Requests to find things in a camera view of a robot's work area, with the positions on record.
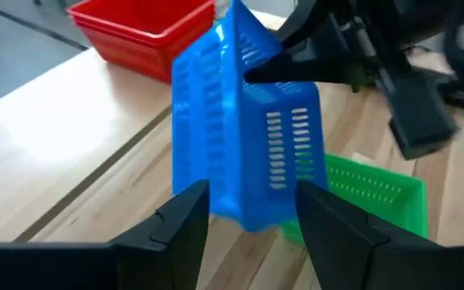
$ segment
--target green plastic basket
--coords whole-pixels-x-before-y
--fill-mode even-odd
[[[325,163],[330,192],[421,237],[429,236],[424,181],[335,155],[325,155]],[[298,221],[281,228],[287,239],[304,245]]]

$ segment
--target wood grain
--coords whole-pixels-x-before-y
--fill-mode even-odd
[[[273,29],[284,21],[255,14]],[[419,54],[413,62],[449,71],[438,54]],[[464,244],[464,110],[452,110],[462,131],[450,148],[405,161],[387,128],[390,115],[380,93],[354,94],[344,85],[319,88],[327,151],[426,180],[431,238]],[[162,205],[170,197],[171,178],[171,120],[166,118],[32,240],[108,240]],[[212,217],[197,289],[317,290],[320,285],[305,249],[287,242],[279,230],[250,234]]]
[[[170,101],[168,85],[94,50],[0,99],[0,241],[48,222],[41,218],[82,193]]]

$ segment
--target plastic basket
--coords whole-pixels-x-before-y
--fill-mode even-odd
[[[355,161],[325,157],[329,190],[421,237],[429,236],[425,182]],[[298,221],[281,226],[287,239],[304,245]]]
[[[173,188],[210,180],[211,211],[249,231],[296,217],[296,179],[326,186],[317,87],[247,84],[280,43],[240,2],[173,65]]]
[[[172,62],[213,24],[213,0],[88,0],[68,9],[104,60],[171,82]]]

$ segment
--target black mechanical part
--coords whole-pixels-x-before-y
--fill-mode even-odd
[[[208,224],[199,181],[107,243],[0,243],[0,289],[193,290]]]
[[[323,290],[464,290],[464,246],[439,246],[307,181],[296,210]]]
[[[453,47],[464,25],[463,0],[300,0],[277,35],[284,51],[245,73],[250,83],[323,81],[344,83],[354,92],[376,83],[392,114],[390,128],[405,159],[448,146],[458,128],[445,102],[464,108],[464,51],[447,53],[458,73],[417,72],[405,52],[447,25]],[[463,2],[453,13],[453,3]]]

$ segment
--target red plastic basket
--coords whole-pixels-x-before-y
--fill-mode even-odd
[[[87,0],[68,13],[104,60],[171,83],[173,60],[212,27],[214,0]]]

